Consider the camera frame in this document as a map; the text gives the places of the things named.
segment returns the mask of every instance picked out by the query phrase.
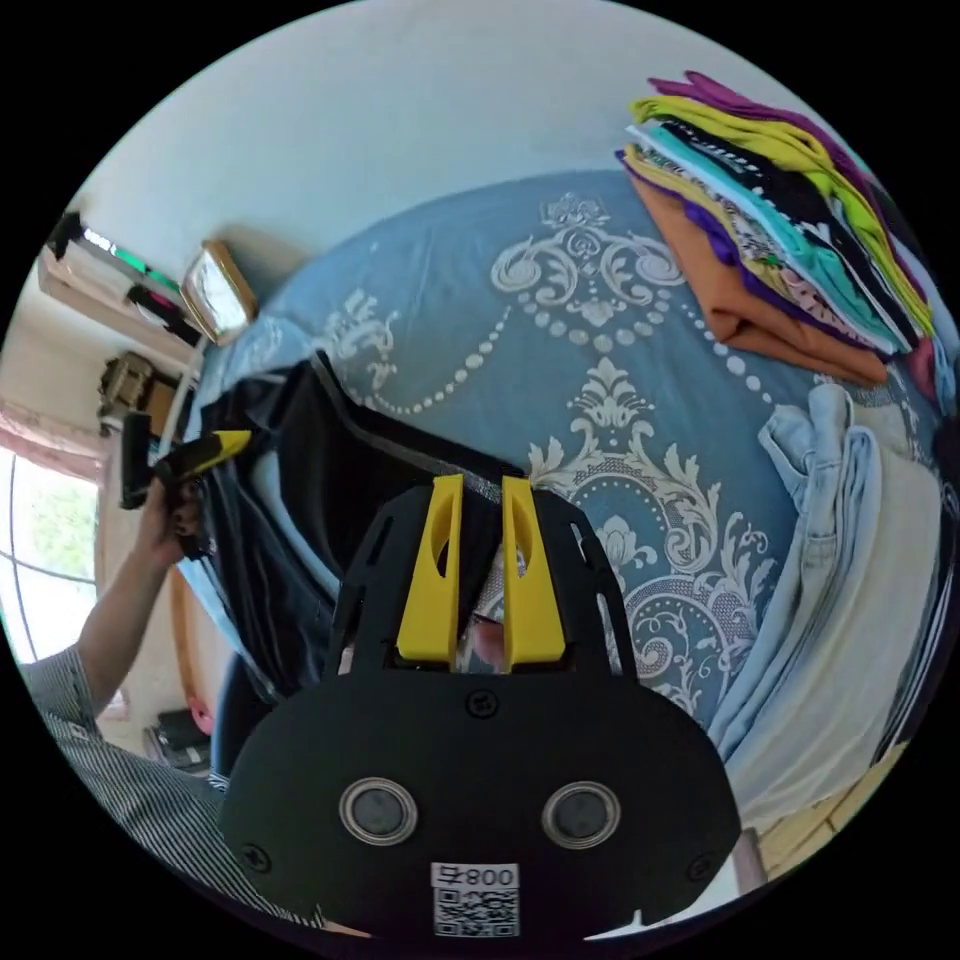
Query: striped shirt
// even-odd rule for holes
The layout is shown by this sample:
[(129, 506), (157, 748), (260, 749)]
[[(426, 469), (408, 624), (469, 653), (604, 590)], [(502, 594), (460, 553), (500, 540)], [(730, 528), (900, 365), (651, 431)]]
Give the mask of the striped shirt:
[(191, 880), (264, 913), (310, 923), (275, 906), (251, 886), (217, 827), (227, 782), (204, 780), (107, 743), (97, 727), (75, 646), (21, 666), (33, 701), (84, 786), (147, 853)]

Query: bed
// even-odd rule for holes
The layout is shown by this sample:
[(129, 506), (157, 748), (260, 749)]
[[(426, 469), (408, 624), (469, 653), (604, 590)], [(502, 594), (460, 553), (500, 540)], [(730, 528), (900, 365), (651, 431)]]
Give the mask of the bed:
[[(704, 727), (748, 656), (796, 511), (757, 434), (825, 378), (712, 340), (626, 175), (574, 171), (445, 197), (296, 272), (211, 350), (199, 412), (244, 378), (324, 351), (359, 403), (516, 464), (583, 508), (616, 570), (642, 681)], [(906, 371), (850, 387), (896, 404), (931, 465), (937, 416)], [(255, 485), (318, 582), (336, 580), (285, 515), (277, 464)], [(198, 564), (185, 576), (240, 648)], [(479, 612), (502, 614), (496, 566)]]

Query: label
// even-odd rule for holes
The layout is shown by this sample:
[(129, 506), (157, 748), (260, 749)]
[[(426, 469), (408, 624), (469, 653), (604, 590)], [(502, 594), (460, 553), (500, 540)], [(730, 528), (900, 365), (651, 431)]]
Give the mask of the label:
[(518, 937), (520, 870), (515, 863), (433, 863), (433, 932), (438, 937)]

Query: stack of folded clothes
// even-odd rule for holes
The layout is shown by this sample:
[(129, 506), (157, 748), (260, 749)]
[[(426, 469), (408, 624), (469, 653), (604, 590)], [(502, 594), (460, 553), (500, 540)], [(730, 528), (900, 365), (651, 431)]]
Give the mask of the stack of folded clothes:
[(929, 274), (857, 163), (807, 117), (687, 78), (651, 80), (618, 157), (717, 339), (863, 385), (909, 355), (953, 412), (956, 327), (945, 349)]

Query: curtain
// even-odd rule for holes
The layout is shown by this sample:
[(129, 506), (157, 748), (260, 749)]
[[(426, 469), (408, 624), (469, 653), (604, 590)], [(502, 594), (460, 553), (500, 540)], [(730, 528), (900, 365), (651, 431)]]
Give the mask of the curtain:
[(5, 400), (0, 400), (0, 446), (39, 467), (89, 480), (101, 489), (106, 483), (108, 440)]

